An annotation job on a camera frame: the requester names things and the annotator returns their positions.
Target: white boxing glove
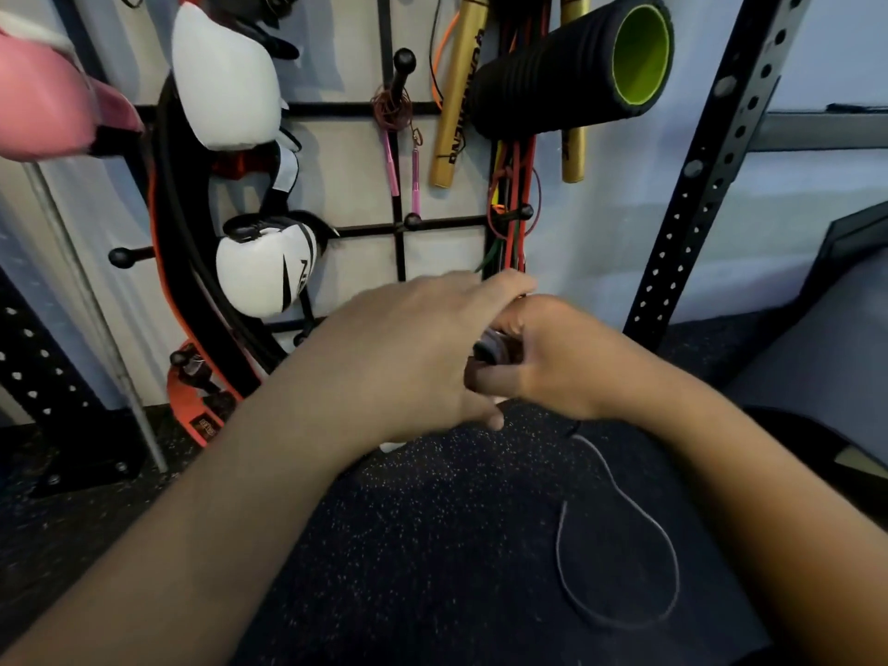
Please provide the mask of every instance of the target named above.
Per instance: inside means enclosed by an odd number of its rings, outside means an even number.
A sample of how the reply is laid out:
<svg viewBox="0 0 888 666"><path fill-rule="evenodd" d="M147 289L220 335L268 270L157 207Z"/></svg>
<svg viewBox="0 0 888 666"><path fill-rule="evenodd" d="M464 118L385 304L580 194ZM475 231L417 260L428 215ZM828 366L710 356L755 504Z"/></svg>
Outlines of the white boxing glove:
<svg viewBox="0 0 888 666"><path fill-rule="evenodd" d="M186 2L173 24L172 71L188 124L207 149L250 149L274 139L281 88L259 43Z"/></svg>
<svg viewBox="0 0 888 666"><path fill-rule="evenodd" d="M286 311L305 288L325 243L289 217L233 227L239 219L226 223L228 236L216 250L219 286L235 309L252 318Z"/></svg>

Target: white wall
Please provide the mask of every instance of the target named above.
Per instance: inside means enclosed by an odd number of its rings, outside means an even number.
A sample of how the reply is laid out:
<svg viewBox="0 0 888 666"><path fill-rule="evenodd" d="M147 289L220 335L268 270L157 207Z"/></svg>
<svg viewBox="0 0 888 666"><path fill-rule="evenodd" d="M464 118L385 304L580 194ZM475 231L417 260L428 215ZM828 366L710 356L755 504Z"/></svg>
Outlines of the white wall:
<svg viewBox="0 0 888 666"><path fill-rule="evenodd" d="M118 0L78 1L110 79L133 101L156 102L168 69L176 0L147 0L144 9L135 11ZM435 1L393 0L394 46L409 46L419 57L416 74L407 83L419 100L430 97L425 56ZM537 146L543 216L527 242L528 268L543 290L567 296L617 326L634 296L741 3L665 1L676 29L676 54L672 77L657 106L640 119L589 130L587 178L580 185L561 183L557 134L540 136ZM45 2L0 0L0 8L57 23ZM455 7L456 0L444 0L438 32ZM557 10L552 17L558 17ZM376 0L299 0L281 34L303 51L295 64L278 62L286 99L369 100L381 82ZM487 44L486 54L492 45ZM453 188L430 189L425 178L435 123L433 118L417 121L428 141L421 151L423 213L479 214L486 195L489 144L471 136ZM391 218L382 149L369 122L293 122L292 129L305 145L294 207L313 210L337 225ZM401 180L408 186L406 137L401 149ZM882 168L888 159L881 153L808 160L778 157L750 158L741 171L676 319L788 300L828 221L888 199L888 167ZM142 398L146 403L163 401L167 356L179 344L181 331L151 263L117 271L105 260L111 247L149 243L148 216L125 166L118 160L92 159L44 166ZM836 166L844 170L836 172ZM9 164L0 164L0 196L21 193L13 176ZM246 188L221 183L212 202L221 217L233 215L255 205L262 189L261 183ZM24 202L19 197L18 204ZM22 207L16 218L25 224L36 216ZM34 251L43 253L45 265L58 270L39 238L31 241ZM483 233L463 229L407 234L405 241L407 274L412 277L473 267L481 259ZM66 294L64 275L56 277L58 289ZM332 249L311 288L318 313L327 313L357 291L394 279L391 238L346 240Z"/></svg>

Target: metal pole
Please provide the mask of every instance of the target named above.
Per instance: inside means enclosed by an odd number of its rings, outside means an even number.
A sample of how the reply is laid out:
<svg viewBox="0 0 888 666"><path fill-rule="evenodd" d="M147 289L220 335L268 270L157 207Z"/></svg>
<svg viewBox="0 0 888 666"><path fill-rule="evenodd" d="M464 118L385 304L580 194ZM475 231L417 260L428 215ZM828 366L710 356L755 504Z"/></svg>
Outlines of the metal pole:
<svg viewBox="0 0 888 666"><path fill-rule="evenodd" d="M136 418L136 423L139 425L139 430L142 433L145 445L148 447L148 451L151 452L151 458L154 459L154 464L157 466L158 470L166 472L169 470L167 462L163 457L161 448L157 445L157 439L154 437L154 431L151 429L148 417L145 416L145 410L142 408L142 403L139 401L139 395L136 393L136 387L132 382L132 378L130 378L130 372L127 370L126 364L123 362L120 349L117 347L114 335L111 334L111 328L108 326L105 314L102 313L101 306L99 306L99 300L96 299L95 292L93 291L93 286L90 285L90 280L86 276L86 271L83 269L83 263L80 261L80 256L77 255L77 251L74 249L71 234L68 232L68 228L62 219L61 213L59 212L59 206L56 204L55 199L52 198L50 187L46 183L46 178L43 176L43 170L37 163L24 163L22 165L25 167L25 172L28 174L28 181L31 183L31 188L34 190L40 208L50 223L52 235L55 236L55 240L61 249L62 256L65 257L65 263L68 265L74 276L74 284L77 287L77 291L80 293L83 305L86 306L87 313L89 313L93 325L99 331L107 356L111 358L111 365L115 372L114 376L117 379L118 385L123 390L123 395L127 399L129 410Z"/></svg>

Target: speckled black floor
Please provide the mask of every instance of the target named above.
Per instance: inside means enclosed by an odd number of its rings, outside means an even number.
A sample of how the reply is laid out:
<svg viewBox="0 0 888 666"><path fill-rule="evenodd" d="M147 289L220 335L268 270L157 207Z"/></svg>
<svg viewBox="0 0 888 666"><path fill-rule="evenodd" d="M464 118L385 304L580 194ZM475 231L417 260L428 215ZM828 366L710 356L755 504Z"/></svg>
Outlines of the speckled black floor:
<svg viewBox="0 0 888 666"><path fill-rule="evenodd" d="M722 382L774 331L771 314L672 327L661 354ZM17 451L0 493L0 650L69 586L197 452L150 412L172 474L32 501L45 452ZM568 500L568 581L599 612L656 615L668 550L610 487L571 423L514 403L500 433L460 429L373 454L331 488L233 663L729 664L768 642L669 459L627 425L587 424L616 481L672 536L682 592L665 623L584 622L561 592L554 537ZM4 433L6 437L21 434Z"/></svg>

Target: black foam roller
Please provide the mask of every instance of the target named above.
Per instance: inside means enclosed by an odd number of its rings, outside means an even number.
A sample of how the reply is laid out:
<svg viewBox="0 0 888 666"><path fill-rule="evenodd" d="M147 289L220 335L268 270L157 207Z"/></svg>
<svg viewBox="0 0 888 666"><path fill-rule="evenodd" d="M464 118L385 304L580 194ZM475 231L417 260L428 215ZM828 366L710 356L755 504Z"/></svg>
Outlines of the black foam roller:
<svg viewBox="0 0 888 666"><path fill-rule="evenodd" d="M648 36L654 33L646 34L651 28L667 36L668 42L660 43L658 50L645 51ZM632 70L636 66L640 70L646 60L662 67L658 85L645 92L643 101L631 102L617 88L618 36L619 55L630 56L621 63L621 74L634 74ZM469 91L469 116L475 129L491 140L521 139L638 116L660 98L672 69L674 45L672 21L662 0L614 0L539 42L482 66ZM619 81L629 93L625 85L632 79Z"/></svg>

